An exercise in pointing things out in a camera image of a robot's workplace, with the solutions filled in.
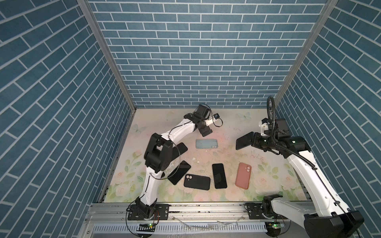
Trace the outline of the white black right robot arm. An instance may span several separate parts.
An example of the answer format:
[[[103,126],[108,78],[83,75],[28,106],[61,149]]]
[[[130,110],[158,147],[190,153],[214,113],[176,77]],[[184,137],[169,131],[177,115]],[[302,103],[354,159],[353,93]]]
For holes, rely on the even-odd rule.
[[[267,118],[262,120],[261,131],[253,133],[250,143],[264,152],[283,156],[298,174],[314,206],[308,209],[272,194],[263,199],[264,216],[285,216],[304,228],[311,238],[349,238],[360,234],[363,215],[352,210],[338,195],[318,166],[307,141],[301,136],[292,136],[287,122],[276,118],[272,96],[267,98]]]

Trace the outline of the light blue phone case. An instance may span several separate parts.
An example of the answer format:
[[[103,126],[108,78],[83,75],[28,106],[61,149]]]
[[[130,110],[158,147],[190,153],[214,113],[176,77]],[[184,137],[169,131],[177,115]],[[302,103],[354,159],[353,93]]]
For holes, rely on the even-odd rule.
[[[196,149],[214,149],[218,148],[217,139],[197,139],[195,141]]]

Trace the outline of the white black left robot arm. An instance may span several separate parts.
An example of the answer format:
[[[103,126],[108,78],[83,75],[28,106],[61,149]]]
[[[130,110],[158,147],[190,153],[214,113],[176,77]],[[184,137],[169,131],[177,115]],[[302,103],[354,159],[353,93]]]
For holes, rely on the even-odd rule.
[[[173,160],[188,150],[180,140],[196,130],[199,130],[202,136],[211,134],[209,126],[218,119],[219,116],[212,113],[189,113],[171,130],[162,134],[154,133],[151,136],[144,154],[146,165],[144,186],[141,195],[135,200],[139,217],[149,219],[154,215],[159,181],[163,180],[163,172]]]

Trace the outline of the blue phone black screen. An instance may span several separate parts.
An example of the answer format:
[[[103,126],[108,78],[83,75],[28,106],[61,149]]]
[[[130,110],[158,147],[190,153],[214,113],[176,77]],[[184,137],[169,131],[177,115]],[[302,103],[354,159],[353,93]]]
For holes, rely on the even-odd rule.
[[[255,133],[250,132],[238,138],[236,140],[236,150],[243,149],[247,146],[252,146],[254,143],[254,137],[255,137]]]

